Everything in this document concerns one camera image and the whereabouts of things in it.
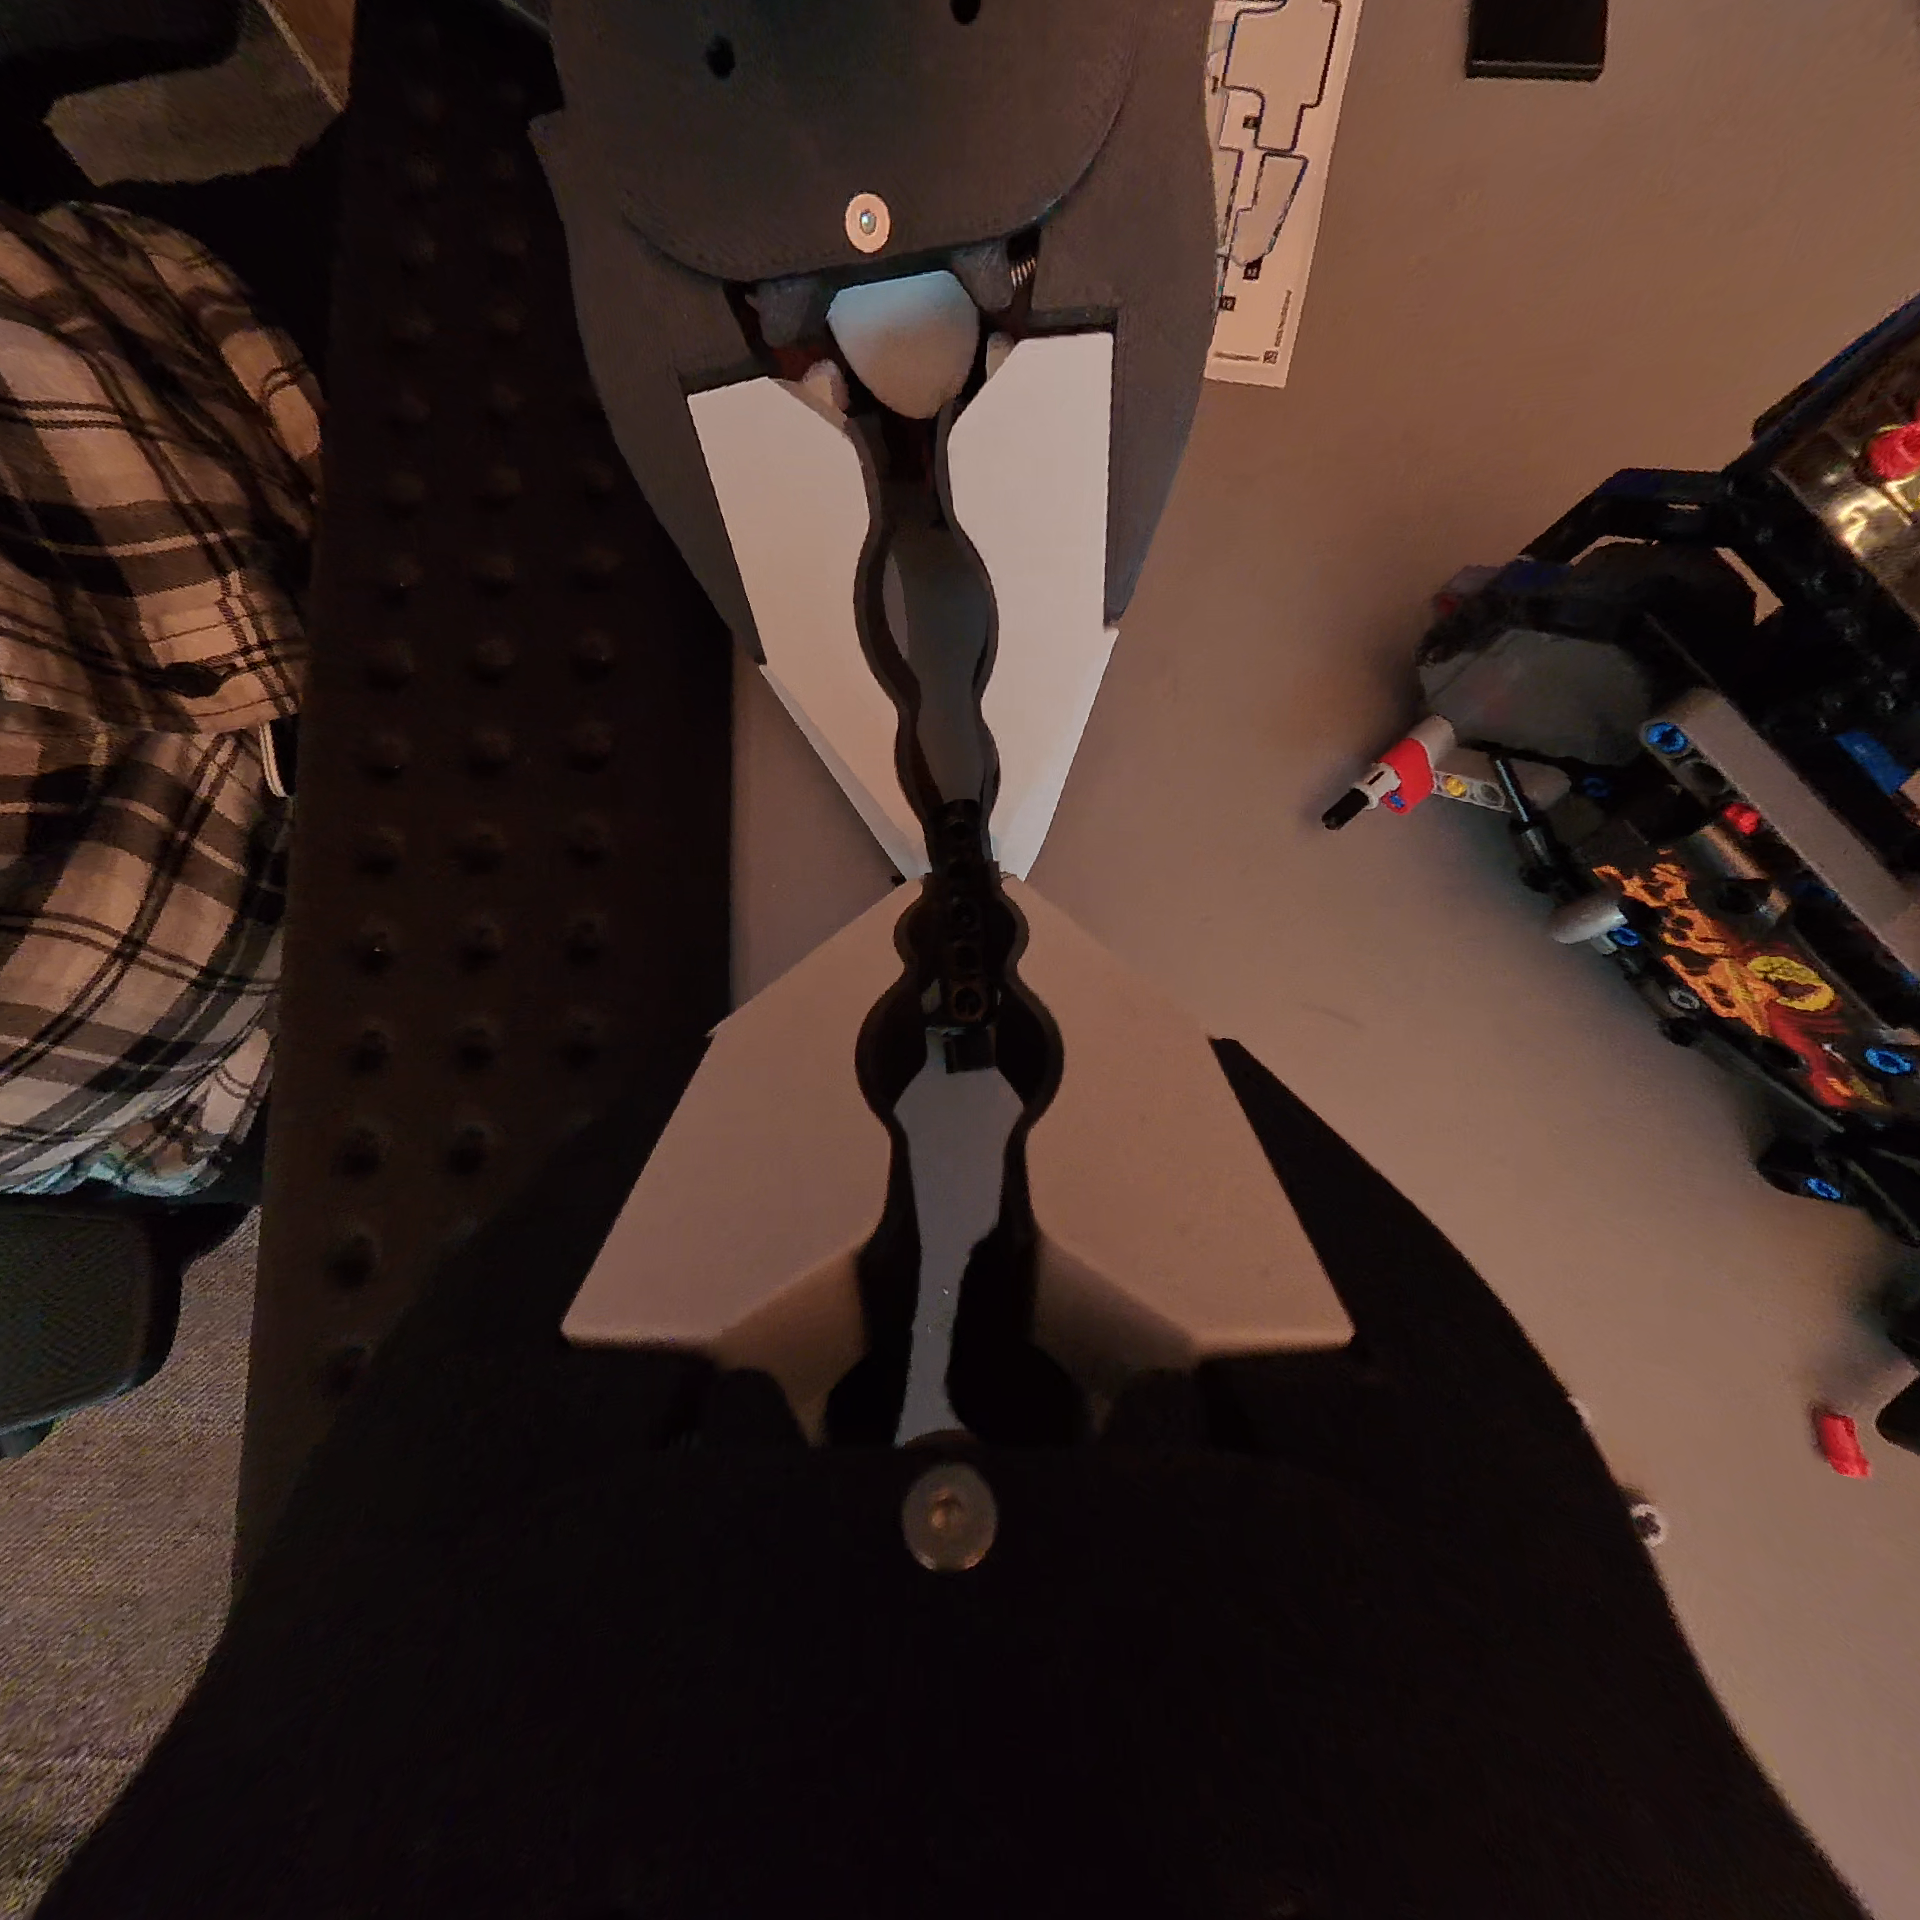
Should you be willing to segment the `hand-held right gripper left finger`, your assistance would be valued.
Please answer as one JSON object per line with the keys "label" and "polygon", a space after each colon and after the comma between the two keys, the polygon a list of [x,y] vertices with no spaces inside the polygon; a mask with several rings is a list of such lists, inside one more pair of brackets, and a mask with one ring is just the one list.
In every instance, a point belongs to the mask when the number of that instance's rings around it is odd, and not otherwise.
{"label": "hand-held right gripper left finger", "polygon": [[727,1370],[856,1365],[857,1256],[891,1171],[857,1036],[900,979],[897,925],[913,900],[899,884],[711,1032],[566,1315],[575,1346]]}

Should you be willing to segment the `red and black toy connector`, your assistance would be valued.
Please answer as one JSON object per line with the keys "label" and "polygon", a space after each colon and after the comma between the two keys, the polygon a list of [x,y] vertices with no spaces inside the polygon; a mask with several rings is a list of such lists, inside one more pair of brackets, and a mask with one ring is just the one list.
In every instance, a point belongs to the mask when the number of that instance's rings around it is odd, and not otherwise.
{"label": "red and black toy connector", "polygon": [[1322,825],[1338,833],[1369,809],[1410,812],[1430,803],[1446,781],[1446,761],[1455,747],[1452,722],[1440,714],[1430,714],[1385,747],[1374,765],[1323,812]]}

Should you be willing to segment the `grey desk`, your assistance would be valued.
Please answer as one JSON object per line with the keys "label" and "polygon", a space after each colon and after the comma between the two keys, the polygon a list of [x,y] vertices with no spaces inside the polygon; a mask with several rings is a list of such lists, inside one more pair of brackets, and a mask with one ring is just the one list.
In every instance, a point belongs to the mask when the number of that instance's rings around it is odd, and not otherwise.
{"label": "grey desk", "polygon": [[1738,1731],[1867,1915],[1915,1915],[1898,1257],[1754,1171],[1760,1099],[1553,945],[1499,827],[1316,821],[1432,593],[1618,468],[1713,468],[1915,290],[1915,4],[1612,4],[1598,83],[1467,80],[1364,4],[1280,388],[1214,382],[1033,881],[1494,1285],[1666,1523]]}

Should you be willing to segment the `black square toy tile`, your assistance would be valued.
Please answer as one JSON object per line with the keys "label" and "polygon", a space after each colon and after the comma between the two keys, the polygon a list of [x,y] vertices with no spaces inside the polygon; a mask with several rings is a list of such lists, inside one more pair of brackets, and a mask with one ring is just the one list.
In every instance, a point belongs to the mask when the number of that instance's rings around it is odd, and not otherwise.
{"label": "black square toy tile", "polygon": [[1467,80],[1595,83],[1606,68],[1610,3],[1471,3]]}

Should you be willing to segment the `sticker sheet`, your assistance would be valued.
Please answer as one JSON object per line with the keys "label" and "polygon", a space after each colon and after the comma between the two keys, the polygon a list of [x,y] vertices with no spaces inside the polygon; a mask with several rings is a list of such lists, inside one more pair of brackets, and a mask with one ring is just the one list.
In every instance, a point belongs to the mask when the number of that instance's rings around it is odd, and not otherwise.
{"label": "sticker sheet", "polygon": [[1288,385],[1358,28],[1360,3],[1214,3],[1208,33],[1217,204],[1211,382]]}

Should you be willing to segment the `short black toy beam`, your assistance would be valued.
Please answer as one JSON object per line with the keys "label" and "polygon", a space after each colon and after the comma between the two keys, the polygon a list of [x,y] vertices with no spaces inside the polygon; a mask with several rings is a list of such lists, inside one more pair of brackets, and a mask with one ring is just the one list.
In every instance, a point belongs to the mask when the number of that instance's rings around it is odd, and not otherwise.
{"label": "short black toy beam", "polygon": [[993,947],[991,842],[977,801],[942,805],[913,920],[919,1008],[948,1075],[998,1065],[1001,980]]}

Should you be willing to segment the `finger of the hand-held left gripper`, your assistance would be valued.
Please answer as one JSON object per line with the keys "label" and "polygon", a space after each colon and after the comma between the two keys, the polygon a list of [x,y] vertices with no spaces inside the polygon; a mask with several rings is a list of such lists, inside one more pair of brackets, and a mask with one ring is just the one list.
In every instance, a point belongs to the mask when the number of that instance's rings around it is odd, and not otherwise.
{"label": "finger of the hand-held left gripper", "polygon": [[846,414],[823,392],[771,376],[695,393],[689,414],[762,676],[890,865],[923,878],[923,827],[897,771],[899,712],[857,635],[874,505]]}
{"label": "finger of the hand-held left gripper", "polygon": [[999,761],[993,856],[1026,878],[1114,656],[1107,618],[1114,336],[1012,345],[953,424],[958,531],[993,590],[980,714]]}

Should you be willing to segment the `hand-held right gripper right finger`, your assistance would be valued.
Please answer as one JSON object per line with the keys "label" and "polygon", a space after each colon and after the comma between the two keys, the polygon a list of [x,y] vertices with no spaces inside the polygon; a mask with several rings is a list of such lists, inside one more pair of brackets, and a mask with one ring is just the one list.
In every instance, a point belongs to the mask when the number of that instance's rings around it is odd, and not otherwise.
{"label": "hand-held right gripper right finger", "polygon": [[1025,1141],[1036,1341],[1057,1360],[1345,1349],[1353,1321],[1202,1027],[1033,888],[1023,982],[1064,1045]]}

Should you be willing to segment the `black office chair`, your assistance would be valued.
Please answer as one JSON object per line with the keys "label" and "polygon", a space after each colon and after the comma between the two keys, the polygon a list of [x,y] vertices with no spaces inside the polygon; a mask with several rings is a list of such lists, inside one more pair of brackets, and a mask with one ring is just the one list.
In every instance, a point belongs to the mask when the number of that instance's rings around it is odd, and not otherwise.
{"label": "black office chair", "polygon": [[184,1257],[164,1214],[10,1195],[2,1208],[2,1456],[124,1398],[168,1360]]}

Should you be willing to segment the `dark perforated panel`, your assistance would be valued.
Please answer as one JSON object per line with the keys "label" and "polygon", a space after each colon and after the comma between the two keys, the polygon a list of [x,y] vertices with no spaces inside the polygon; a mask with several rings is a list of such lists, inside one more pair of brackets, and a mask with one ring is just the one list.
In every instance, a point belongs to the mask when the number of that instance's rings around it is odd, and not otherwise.
{"label": "dark perforated panel", "polygon": [[470,1236],[729,996],[734,642],[616,446],[499,4],[359,4],[234,1576]]}

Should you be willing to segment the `flame-printed toy truck model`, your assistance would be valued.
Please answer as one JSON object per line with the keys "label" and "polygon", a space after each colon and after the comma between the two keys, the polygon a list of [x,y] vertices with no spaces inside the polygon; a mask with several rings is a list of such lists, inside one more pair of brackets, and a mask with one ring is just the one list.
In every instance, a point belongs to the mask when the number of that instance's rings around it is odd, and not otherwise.
{"label": "flame-printed toy truck model", "polygon": [[1912,1256],[1915,440],[1912,298],[1729,465],[1616,472],[1462,570],[1412,659],[1434,801],[1502,814],[1553,938],[1762,1088],[1769,1187]]}

